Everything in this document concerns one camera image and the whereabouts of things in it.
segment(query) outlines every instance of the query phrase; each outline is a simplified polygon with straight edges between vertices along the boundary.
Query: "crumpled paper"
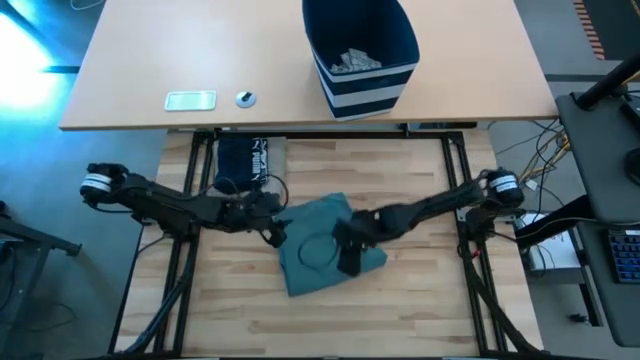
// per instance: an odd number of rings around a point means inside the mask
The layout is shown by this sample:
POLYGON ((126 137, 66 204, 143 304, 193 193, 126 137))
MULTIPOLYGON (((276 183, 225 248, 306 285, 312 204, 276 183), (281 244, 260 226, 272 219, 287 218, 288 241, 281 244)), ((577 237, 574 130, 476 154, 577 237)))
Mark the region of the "crumpled paper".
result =
POLYGON ((344 74, 382 67, 379 61, 371 59, 366 52, 356 49, 349 49, 349 52, 340 55, 340 58, 342 58, 342 64, 333 65, 331 67, 332 73, 344 74))

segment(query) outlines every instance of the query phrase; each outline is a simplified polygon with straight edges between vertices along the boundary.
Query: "wooden table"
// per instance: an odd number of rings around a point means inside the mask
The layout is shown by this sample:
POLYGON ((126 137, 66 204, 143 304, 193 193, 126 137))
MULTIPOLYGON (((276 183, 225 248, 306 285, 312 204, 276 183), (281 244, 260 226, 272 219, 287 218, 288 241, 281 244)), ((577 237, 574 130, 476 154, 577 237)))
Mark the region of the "wooden table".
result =
MULTIPOLYGON (((466 131, 465 141, 474 176, 495 168, 486 132, 466 131)), ((182 189, 190 142, 190 135, 169 135, 159 183, 182 189)), ((344 192, 352 207, 373 208, 448 188, 440 140, 289 140, 287 151, 294 205, 344 192)), ((511 232, 507 225, 498 231, 511 232)), ((158 229, 145 230, 141 246, 157 237, 158 229)), ((289 298, 276 250, 257 234, 203 231, 183 355, 477 355, 457 242, 454 217, 445 214, 385 244, 389 258, 383 268, 289 298)), ((500 238, 487 246, 501 306, 541 348, 517 246, 500 238)), ((139 256, 117 349, 130 345, 156 312, 170 250, 165 241, 139 256)), ((486 308, 483 316, 488 318, 486 308)), ((490 321, 485 325, 491 338, 490 321)))
MULTIPOLYGON (((513 0, 401 0, 421 60, 390 114, 357 123, 535 120, 557 109, 513 0)), ((64 130, 334 124, 300 0, 112 0, 64 130), (214 111, 169 113, 168 92, 215 90, 214 111), (240 109, 240 91, 257 95, 240 109)))

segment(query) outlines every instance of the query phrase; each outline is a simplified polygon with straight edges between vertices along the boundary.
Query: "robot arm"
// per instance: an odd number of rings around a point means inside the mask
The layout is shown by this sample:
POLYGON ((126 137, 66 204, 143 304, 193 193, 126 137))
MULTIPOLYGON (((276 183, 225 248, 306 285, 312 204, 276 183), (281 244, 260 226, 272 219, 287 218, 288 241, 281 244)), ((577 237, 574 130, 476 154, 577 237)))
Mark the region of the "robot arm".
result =
POLYGON ((80 194, 89 206, 97 209, 98 204, 121 204, 132 210, 137 221, 154 219, 174 236, 189 234, 195 224, 227 233, 256 230, 276 248, 286 238, 287 223, 273 220, 281 210, 276 194, 253 191, 244 197, 191 196, 130 173, 118 164, 90 164, 87 171, 80 194))
POLYGON ((477 206, 467 214, 474 224, 493 224, 493 219, 516 209, 524 195, 514 173, 498 169, 455 189, 413 204, 393 204, 353 213, 350 221, 339 221, 333 237, 340 247, 338 269, 350 276, 360 273, 360 256, 367 248, 395 240, 420 222, 466 206, 477 206))

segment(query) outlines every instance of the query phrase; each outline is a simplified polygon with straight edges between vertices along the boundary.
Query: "computer keyboard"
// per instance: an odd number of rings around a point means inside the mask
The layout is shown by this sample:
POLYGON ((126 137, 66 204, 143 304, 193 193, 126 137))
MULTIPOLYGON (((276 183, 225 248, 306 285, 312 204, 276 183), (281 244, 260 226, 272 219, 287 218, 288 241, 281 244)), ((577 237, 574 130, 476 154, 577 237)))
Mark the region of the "computer keyboard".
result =
POLYGON ((640 284, 640 232, 609 230, 608 239, 616 282, 640 284))

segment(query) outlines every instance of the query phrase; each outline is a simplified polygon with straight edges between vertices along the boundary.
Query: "teal cloth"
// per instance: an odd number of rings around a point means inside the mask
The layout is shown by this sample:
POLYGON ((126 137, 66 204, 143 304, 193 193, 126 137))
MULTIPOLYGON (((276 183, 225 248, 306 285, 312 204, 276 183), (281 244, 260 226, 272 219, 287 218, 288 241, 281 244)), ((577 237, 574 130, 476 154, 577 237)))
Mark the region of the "teal cloth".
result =
MULTIPOLYGON (((298 296, 351 279, 338 270, 340 249, 331 236, 338 219, 350 219, 351 207, 342 193, 281 212, 279 220, 293 220, 285 228, 287 240, 280 246, 280 265, 289 296, 298 296)), ((362 253, 362 272, 379 268, 387 254, 377 248, 362 253)))

